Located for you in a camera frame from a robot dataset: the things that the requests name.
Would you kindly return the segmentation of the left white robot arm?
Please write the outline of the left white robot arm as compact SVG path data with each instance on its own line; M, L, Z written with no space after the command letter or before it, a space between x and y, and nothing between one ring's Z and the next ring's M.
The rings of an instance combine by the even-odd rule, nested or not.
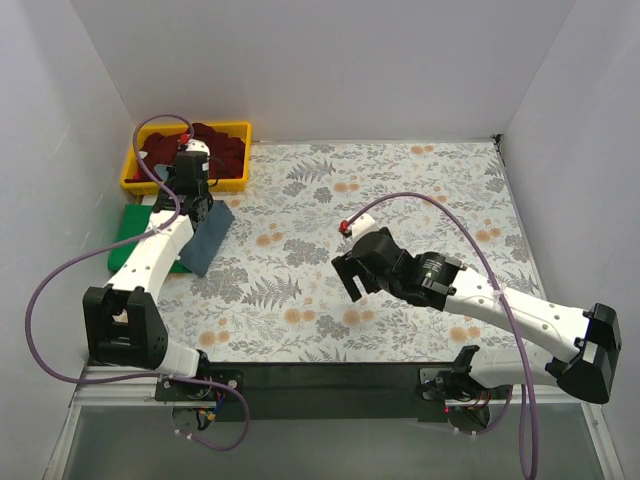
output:
M177 154L166 185L179 200L161 192L152 207L146 237L103 287L89 288L83 312L90 357L100 363L130 366L178 377L178 387L193 400L213 386L211 373L198 366L197 350L169 338L156 302L174 262L213 205L208 191L208 155Z

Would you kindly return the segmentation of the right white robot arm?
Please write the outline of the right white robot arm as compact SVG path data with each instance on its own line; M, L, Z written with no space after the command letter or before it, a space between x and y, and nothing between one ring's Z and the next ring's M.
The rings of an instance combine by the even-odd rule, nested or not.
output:
M412 256L386 228L344 224L350 250L332 264L352 300L385 291L415 307L468 316L505 331L516 327L530 342L518 350L466 346L424 391L463 400L507 385L557 386L572 397L606 404L622 347L617 314L597 303L588 310L547 303L508 288L506 312L488 278L436 252Z

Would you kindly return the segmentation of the blue-grey t shirt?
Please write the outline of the blue-grey t shirt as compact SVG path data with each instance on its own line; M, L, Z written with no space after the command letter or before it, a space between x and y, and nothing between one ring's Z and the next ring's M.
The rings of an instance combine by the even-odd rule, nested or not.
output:
M169 167L157 165L156 177L165 182ZM203 277L234 222L234 215L224 201L214 200L203 221L191 221L194 235L181 249L174 262L172 272L194 273Z

